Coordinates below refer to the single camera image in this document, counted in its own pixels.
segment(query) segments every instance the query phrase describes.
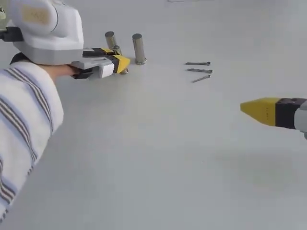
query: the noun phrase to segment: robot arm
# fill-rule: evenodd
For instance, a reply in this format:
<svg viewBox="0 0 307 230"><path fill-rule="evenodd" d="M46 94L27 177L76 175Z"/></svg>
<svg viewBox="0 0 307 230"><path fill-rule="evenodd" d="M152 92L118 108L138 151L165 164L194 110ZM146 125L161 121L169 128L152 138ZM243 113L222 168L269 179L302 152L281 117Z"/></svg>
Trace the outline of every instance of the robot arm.
<svg viewBox="0 0 307 230"><path fill-rule="evenodd" d="M13 44L32 62L62 65L81 59L82 21L73 7L60 1L11 0L10 17L24 38Z"/></svg>
<svg viewBox="0 0 307 230"><path fill-rule="evenodd" d="M296 129L307 139L307 99L260 98L241 104L241 111L268 126Z"/></svg>
<svg viewBox="0 0 307 230"><path fill-rule="evenodd" d="M11 41L22 55L41 65L71 65L80 69L76 79L104 78L122 72L130 60L112 50L83 48L79 12L58 0L11 0L10 17L0 38Z"/></svg>

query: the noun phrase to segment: metal cylinder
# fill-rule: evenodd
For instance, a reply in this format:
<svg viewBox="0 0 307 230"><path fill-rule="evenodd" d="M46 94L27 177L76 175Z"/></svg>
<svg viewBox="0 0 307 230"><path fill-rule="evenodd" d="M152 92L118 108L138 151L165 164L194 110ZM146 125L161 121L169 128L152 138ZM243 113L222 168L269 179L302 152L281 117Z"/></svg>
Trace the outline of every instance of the metal cylinder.
<svg viewBox="0 0 307 230"><path fill-rule="evenodd" d="M108 48L113 49L113 47L116 46L117 44L114 32L113 31L106 32L105 37Z"/></svg>
<svg viewBox="0 0 307 230"><path fill-rule="evenodd" d="M123 55L118 45L113 46L113 51L116 55L121 55L121 56ZM127 73L129 73L129 70L127 68L125 68L122 72L120 72L120 74L122 75Z"/></svg>
<svg viewBox="0 0 307 230"><path fill-rule="evenodd" d="M116 55L122 55L120 47L118 45L113 46L113 51Z"/></svg>
<svg viewBox="0 0 307 230"><path fill-rule="evenodd" d="M144 53L144 44L141 34L134 34L132 36L134 52L135 52L135 63L137 65L144 65L147 61Z"/></svg>

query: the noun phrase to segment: striped sleeve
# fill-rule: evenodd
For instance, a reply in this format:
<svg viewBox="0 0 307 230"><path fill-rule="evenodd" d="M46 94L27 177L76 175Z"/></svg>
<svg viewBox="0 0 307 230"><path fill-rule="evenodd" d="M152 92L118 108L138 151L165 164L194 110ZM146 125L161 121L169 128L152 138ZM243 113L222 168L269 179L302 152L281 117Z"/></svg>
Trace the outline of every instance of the striped sleeve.
<svg viewBox="0 0 307 230"><path fill-rule="evenodd" d="M0 70L0 223L63 121L57 89L29 62Z"/></svg>

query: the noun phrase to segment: metal rod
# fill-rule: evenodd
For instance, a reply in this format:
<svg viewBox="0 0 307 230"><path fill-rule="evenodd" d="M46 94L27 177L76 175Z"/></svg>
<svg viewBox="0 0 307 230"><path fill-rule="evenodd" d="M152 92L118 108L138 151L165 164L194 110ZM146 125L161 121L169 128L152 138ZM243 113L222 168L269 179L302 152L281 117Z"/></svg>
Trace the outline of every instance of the metal rod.
<svg viewBox="0 0 307 230"><path fill-rule="evenodd" d="M211 62L187 62L186 65L204 65L204 66L209 66L211 65Z"/></svg>
<svg viewBox="0 0 307 230"><path fill-rule="evenodd" d="M118 45L113 46L113 51L116 55L123 56L123 54L120 50L120 47ZM122 75L127 74L127 73L129 73L129 70L127 68L125 68L122 72L120 72L120 74L122 74Z"/></svg>
<svg viewBox="0 0 307 230"><path fill-rule="evenodd" d="M209 69L209 70L206 70L206 69L187 69L187 71L201 72L201 73L213 73L212 69Z"/></svg>
<svg viewBox="0 0 307 230"><path fill-rule="evenodd" d="M132 40L135 52L135 63L137 65L144 65L147 59L144 53L143 37L141 34L134 34Z"/></svg>
<svg viewBox="0 0 307 230"><path fill-rule="evenodd" d="M202 80L208 79L208 78L210 78L210 77L211 77L211 76L208 75L208 76L205 76L205 77L202 77L202 78L198 78L198 79L196 79L196 80L193 80L192 83L196 83L196 82L198 82L198 81L202 81Z"/></svg>
<svg viewBox="0 0 307 230"><path fill-rule="evenodd" d="M108 48L113 49L113 47L117 45L114 32L113 31L106 32L105 37Z"/></svg>

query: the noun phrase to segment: white tabletop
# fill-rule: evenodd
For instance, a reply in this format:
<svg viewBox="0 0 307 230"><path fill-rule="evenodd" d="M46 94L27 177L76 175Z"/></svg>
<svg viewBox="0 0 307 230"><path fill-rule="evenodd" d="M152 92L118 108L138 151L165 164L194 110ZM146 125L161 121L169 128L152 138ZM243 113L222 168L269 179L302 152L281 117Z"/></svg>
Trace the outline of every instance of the white tabletop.
<svg viewBox="0 0 307 230"><path fill-rule="evenodd" d="M148 62L59 80L64 124L2 229L307 228L303 134L240 112L307 95L306 0L70 2L87 46L111 30L132 58L141 33ZM212 77L190 83L204 74L188 61L211 61Z"/></svg>

